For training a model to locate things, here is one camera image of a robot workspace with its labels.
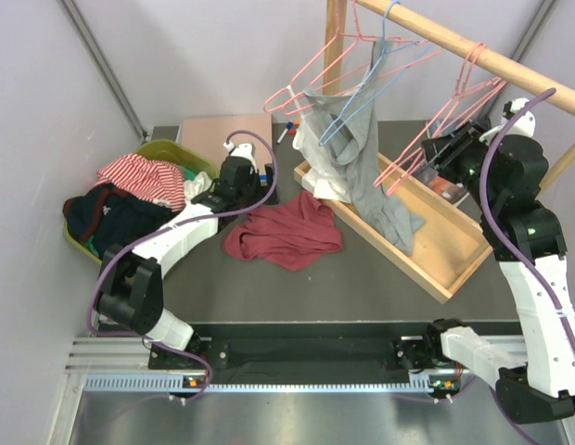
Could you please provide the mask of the maroon tank top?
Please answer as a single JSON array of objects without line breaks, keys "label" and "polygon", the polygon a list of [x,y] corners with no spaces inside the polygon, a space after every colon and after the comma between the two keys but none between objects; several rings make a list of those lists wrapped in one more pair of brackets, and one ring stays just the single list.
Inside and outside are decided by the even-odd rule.
[{"label": "maroon tank top", "polygon": [[231,257],[269,261],[291,272],[321,256],[342,249],[335,213],[310,192],[302,191],[288,203],[250,212],[225,237],[223,250]]}]

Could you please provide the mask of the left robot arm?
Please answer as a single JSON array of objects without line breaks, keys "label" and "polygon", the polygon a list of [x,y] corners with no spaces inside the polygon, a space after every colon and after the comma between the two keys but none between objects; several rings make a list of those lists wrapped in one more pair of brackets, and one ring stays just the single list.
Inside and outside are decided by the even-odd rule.
[{"label": "left robot arm", "polygon": [[114,245],[106,250],[92,302],[93,312],[128,335],[165,346],[184,368],[198,362],[203,347],[194,328],[164,307],[166,274],[241,213],[276,201],[275,163],[264,166],[263,181],[253,143],[226,141],[224,147],[228,155],[219,177],[191,197],[175,218],[128,248]]}]

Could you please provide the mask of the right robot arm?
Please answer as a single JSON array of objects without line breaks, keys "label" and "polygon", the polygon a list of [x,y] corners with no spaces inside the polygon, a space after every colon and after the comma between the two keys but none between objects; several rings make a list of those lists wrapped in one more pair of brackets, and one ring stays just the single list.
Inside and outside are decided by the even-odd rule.
[{"label": "right robot arm", "polygon": [[567,245],[556,215],[539,200],[548,171],[534,139],[537,98],[505,104],[498,126],[468,122],[422,147],[444,179],[481,210],[482,233],[508,283],[527,357],[519,360],[457,319],[430,324],[426,360],[457,362],[487,383],[519,425],[575,414],[575,313],[567,286]]}]

